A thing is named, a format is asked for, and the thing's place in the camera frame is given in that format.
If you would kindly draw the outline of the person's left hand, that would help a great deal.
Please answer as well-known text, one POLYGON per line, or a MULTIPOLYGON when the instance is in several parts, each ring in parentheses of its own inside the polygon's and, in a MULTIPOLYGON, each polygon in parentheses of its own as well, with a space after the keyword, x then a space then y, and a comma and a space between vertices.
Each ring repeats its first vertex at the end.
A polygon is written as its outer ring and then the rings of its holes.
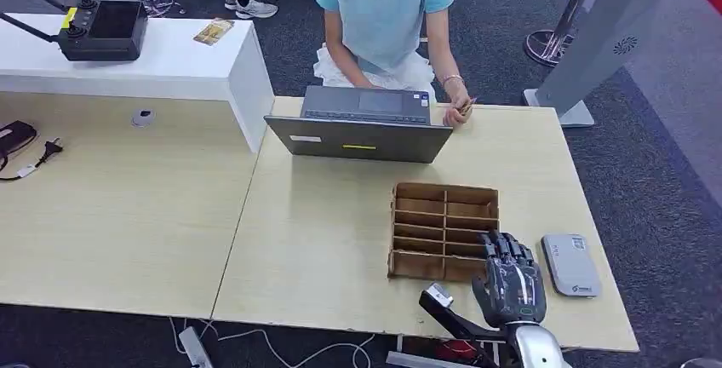
POLYGON ((443 88, 450 98, 450 105, 444 113, 444 125, 458 127, 465 124, 470 116, 467 107, 472 104, 472 99, 463 80, 460 77, 448 78, 443 88))

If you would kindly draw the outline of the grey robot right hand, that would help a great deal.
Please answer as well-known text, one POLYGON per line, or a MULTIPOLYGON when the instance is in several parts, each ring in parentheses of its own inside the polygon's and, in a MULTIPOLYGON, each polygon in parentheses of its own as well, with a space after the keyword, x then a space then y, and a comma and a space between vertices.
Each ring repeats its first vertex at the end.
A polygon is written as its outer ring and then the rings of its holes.
POLYGON ((546 292, 532 251, 509 233, 482 233, 484 275, 472 280, 486 323, 497 329, 517 323, 540 324, 546 292))

